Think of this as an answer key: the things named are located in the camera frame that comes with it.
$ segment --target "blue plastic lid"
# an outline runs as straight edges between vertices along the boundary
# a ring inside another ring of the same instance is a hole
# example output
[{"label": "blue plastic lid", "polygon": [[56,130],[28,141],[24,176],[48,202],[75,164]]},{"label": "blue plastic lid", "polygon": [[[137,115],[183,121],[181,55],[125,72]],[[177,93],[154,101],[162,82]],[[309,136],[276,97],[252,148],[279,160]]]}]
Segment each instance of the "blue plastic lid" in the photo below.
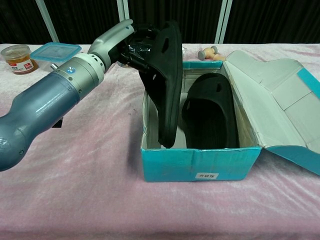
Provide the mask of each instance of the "blue plastic lid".
[{"label": "blue plastic lid", "polygon": [[39,61],[62,63],[81,51],[79,45],[48,42],[30,54],[30,58]]}]

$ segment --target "plastic container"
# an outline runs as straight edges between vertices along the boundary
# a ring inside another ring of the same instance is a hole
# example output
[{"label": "plastic container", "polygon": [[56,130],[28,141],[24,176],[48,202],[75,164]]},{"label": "plastic container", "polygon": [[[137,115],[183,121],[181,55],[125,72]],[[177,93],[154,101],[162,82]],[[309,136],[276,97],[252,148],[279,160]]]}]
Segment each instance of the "plastic container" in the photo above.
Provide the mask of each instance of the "plastic container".
[{"label": "plastic container", "polygon": [[31,50],[27,45],[13,45],[1,51],[1,55],[11,67],[14,74],[22,75],[38,68],[37,63],[30,59]]},{"label": "plastic container", "polygon": [[33,51],[30,57],[36,61],[42,70],[52,72],[53,69],[50,67],[52,64],[56,64],[58,67],[61,66],[79,53],[81,49],[79,45],[48,42]]}]

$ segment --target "black curtain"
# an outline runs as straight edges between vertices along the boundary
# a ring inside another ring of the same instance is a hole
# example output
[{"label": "black curtain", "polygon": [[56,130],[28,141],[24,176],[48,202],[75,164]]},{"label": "black curtain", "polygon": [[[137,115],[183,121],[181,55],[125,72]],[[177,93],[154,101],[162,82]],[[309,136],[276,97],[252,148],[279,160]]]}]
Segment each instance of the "black curtain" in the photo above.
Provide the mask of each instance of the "black curtain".
[{"label": "black curtain", "polygon": [[183,43],[214,43],[221,4],[222,0],[128,0],[134,23],[161,28],[176,20]]},{"label": "black curtain", "polygon": [[1,44],[52,41],[35,0],[0,0],[0,26]]},{"label": "black curtain", "polygon": [[233,0],[224,43],[320,43],[320,1]]},{"label": "black curtain", "polygon": [[61,43],[92,44],[119,22],[117,0],[44,2]]}]

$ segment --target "open box lid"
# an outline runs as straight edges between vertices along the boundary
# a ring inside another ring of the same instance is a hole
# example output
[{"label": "open box lid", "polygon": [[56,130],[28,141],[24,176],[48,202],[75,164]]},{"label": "open box lid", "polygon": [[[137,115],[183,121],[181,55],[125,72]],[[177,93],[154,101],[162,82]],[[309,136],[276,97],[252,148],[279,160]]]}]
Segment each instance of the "open box lid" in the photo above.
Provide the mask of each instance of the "open box lid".
[{"label": "open box lid", "polygon": [[320,82],[293,59],[237,50],[224,65],[257,144],[320,175]]}]

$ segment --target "white label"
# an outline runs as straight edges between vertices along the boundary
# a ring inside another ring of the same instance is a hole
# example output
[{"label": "white label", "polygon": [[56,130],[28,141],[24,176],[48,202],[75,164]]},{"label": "white label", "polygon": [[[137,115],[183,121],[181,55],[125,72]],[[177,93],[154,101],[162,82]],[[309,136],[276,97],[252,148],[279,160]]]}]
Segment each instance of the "white label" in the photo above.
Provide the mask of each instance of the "white label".
[{"label": "white label", "polygon": [[219,176],[219,173],[212,173],[212,172],[198,172],[195,175],[196,179],[208,179],[208,180],[214,180],[217,179]]},{"label": "white label", "polygon": [[25,72],[34,68],[34,65],[32,64],[30,59],[18,63],[9,63],[9,65],[12,71],[16,73]]}]

